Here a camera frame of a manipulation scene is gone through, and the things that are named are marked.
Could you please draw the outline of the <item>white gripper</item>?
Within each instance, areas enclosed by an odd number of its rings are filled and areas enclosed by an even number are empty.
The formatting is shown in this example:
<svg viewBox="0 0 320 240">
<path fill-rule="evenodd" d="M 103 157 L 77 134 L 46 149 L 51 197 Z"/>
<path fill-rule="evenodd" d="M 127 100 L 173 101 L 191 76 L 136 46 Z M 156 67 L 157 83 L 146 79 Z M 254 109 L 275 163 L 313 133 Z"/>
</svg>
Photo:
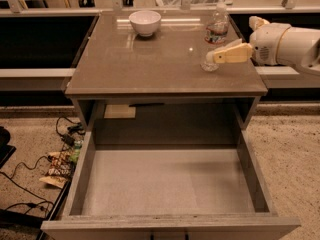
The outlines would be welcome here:
<svg viewBox="0 0 320 240">
<path fill-rule="evenodd" d="M 234 40 L 206 54 L 208 63 L 242 63 L 252 57 L 258 64 L 276 65 L 279 43 L 290 24 L 270 23 L 258 16 L 249 17 L 250 44 Z"/>
</svg>

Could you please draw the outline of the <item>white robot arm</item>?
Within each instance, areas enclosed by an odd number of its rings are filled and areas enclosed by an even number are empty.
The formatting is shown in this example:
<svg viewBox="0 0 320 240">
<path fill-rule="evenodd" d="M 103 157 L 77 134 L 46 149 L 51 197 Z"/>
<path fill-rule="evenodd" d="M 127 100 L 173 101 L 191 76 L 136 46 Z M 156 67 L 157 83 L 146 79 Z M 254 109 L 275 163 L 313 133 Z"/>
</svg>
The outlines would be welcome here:
<svg viewBox="0 0 320 240">
<path fill-rule="evenodd" d="M 253 33 L 249 42 L 240 39 L 206 54 L 207 64 L 242 63 L 253 59 L 261 65 L 284 65 L 298 72 L 320 74 L 320 30 L 270 23 L 258 16 L 249 18 Z"/>
</svg>

